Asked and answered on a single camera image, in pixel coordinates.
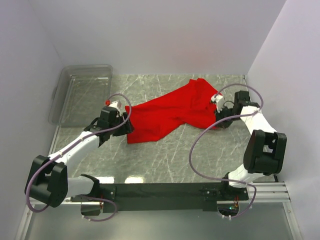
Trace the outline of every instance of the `gray marble surface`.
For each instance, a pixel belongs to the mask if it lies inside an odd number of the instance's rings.
[[[217,90],[231,83],[245,83],[242,75],[115,75],[112,77],[111,94],[123,93],[135,106],[182,87],[189,79],[197,78],[206,79]],[[222,93],[226,100],[233,100],[234,93],[239,90],[245,88],[232,86]],[[90,93],[84,90],[79,94]],[[122,104],[125,103],[120,97],[118,99]],[[67,145],[81,131],[82,128],[60,128],[53,150],[58,151]],[[190,147],[201,131],[184,124],[157,142],[136,144],[127,144],[126,136],[112,137],[89,153],[72,170],[70,177],[85,173],[95,177],[112,177],[115,183],[208,182],[196,175],[188,162]],[[249,138],[250,134],[242,121],[234,122],[227,129],[209,131],[194,149],[194,166],[205,175],[223,177],[243,162]],[[264,177],[260,181],[274,181],[274,178]]]

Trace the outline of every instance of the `white enclosure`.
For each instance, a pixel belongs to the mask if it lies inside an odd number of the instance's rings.
[[[30,0],[63,64],[246,74],[285,0]]]
[[[109,64],[116,74],[247,75],[267,120],[287,134],[279,177],[303,236],[320,239],[318,0],[1,3],[1,239],[17,232],[31,160],[48,154],[59,74],[82,64]]]
[[[248,73],[265,99],[265,117],[287,134],[279,176],[310,240],[320,238],[319,10],[317,0],[288,0]]]

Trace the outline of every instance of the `wrinkled fabric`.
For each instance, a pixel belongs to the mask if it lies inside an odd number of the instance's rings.
[[[127,135],[128,144],[158,141],[182,124],[206,129],[216,121],[216,105],[210,99],[217,92],[203,78],[190,79],[177,90],[133,106],[134,131]]]

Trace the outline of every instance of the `purple cable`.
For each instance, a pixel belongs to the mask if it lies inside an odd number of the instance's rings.
[[[112,128],[109,128],[109,129],[105,129],[105,130],[101,130],[101,131],[96,131],[96,132],[93,132],[93,133],[90,133],[90,134],[84,136],[82,140],[79,139],[79,140],[76,141],[74,144],[72,144],[70,147],[68,147],[66,150],[64,150],[64,151],[62,152],[62,155],[65,155],[65,154],[68,153],[70,150],[72,150],[74,147],[76,147],[79,143],[81,143],[83,140],[85,140],[85,139],[87,139],[87,138],[89,138],[89,137],[91,137],[91,136],[94,136],[94,135],[97,135],[97,134],[106,133],[106,132],[110,132],[110,131],[115,130],[115,129],[118,129],[118,128],[120,128],[122,125],[126,124],[126,122],[129,120],[129,118],[130,118],[130,116],[131,116],[131,113],[132,113],[131,103],[130,103],[129,99],[128,99],[125,95],[123,95],[123,94],[121,94],[121,93],[115,93],[115,94],[111,95],[111,96],[109,97],[109,99],[112,98],[112,97],[114,97],[114,96],[121,96],[121,97],[123,97],[123,98],[127,101],[128,105],[129,105],[129,114],[128,114],[127,118],[126,118],[122,123],[120,123],[119,125],[117,125],[117,126],[115,126],[115,127],[112,127]],[[46,206],[45,206],[44,208],[42,208],[42,209],[35,209],[35,208],[32,206],[32,204],[31,204],[31,202],[30,202],[30,190],[31,190],[32,184],[33,184],[34,180],[36,179],[36,177],[39,175],[39,173],[40,173],[41,171],[43,171],[49,164],[57,161],[59,158],[61,158],[61,155],[60,155],[60,154],[57,155],[57,156],[55,156],[55,157],[53,157],[53,158],[51,158],[47,163],[45,163],[42,167],[40,167],[40,168],[34,173],[34,175],[31,177],[31,179],[30,179],[30,181],[29,181],[29,183],[28,183],[28,186],[26,187],[26,191],[25,191],[26,205],[27,205],[28,208],[29,208],[32,212],[34,212],[34,213],[41,213],[41,212],[43,212],[44,210],[46,210],[46,209],[48,208],[49,205],[46,205]],[[86,197],[86,198],[92,199],[92,200],[98,200],[98,201],[104,201],[104,202],[112,203],[112,204],[114,205],[114,208],[115,208],[113,214],[110,215],[109,217],[107,217],[107,218],[105,218],[105,219],[99,219],[99,220],[97,220],[97,219],[92,219],[91,221],[93,221],[93,222],[102,222],[102,221],[109,220],[110,218],[112,218],[112,217],[117,213],[117,205],[116,205],[113,201],[110,201],[110,200],[107,200],[107,199],[102,199],[102,198],[94,198],[94,197]]]
[[[261,100],[261,106],[260,106],[260,109],[262,109],[262,107],[264,106],[264,100],[261,96],[261,94],[255,90],[253,87],[251,86],[247,86],[245,84],[241,84],[241,83],[233,83],[233,84],[229,84],[225,87],[223,87],[219,92],[216,93],[216,95],[220,94],[221,91],[223,91],[224,89],[226,88],[229,88],[231,86],[243,86],[243,87],[247,87],[248,89],[251,89],[253,90],[260,98]],[[190,152],[189,152],[189,164],[190,164],[190,167],[191,169],[196,173],[198,174],[199,176],[205,178],[205,179],[209,179],[209,180],[215,180],[215,181],[223,181],[223,182],[234,182],[234,183],[239,183],[239,184],[244,184],[244,185],[248,185],[250,187],[253,187],[254,188],[254,193],[253,193],[253,196],[252,196],[252,199],[249,203],[249,205],[240,213],[238,213],[237,215],[235,216],[232,216],[231,218],[237,218],[237,217],[240,217],[242,214],[244,214],[246,211],[248,211],[250,209],[250,207],[252,206],[252,204],[254,203],[254,200],[256,198],[256,195],[257,195],[257,187],[251,183],[247,183],[245,181],[239,181],[239,180],[233,180],[233,179],[225,179],[225,178],[218,178],[218,177],[211,177],[211,176],[206,176],[202,173],[200,173],[199,171],[196,170],[196,168],[194,167],[193,163],[192,163],[192,153],[193,153],[193,150],[197,144],[197,142],[199,141],[199,139],[210,129],[212,129],[214,126],[218,125],[219,123],[222,123],[223,121],[227,121],[227,120],[230,120],[230,119],[237,119],[237,118],[240,118],[240,117],[249,117],[249,116],[253,116],[257,113],[258,111],[255,111],[253,113],[250,113],[250,114],[243,114],[243,115],[235,115],[235,116],[228,116],[228,117],[225,117],[223,119],[220,119],[219,121],[216,121],[215,123],[211,124],[210,126],[208,126],[202,133],[199,134],[199,136],[196,138],[196,140],[194,141],[194,143],[192,144],[191,146],[191,149],[190,149]]]

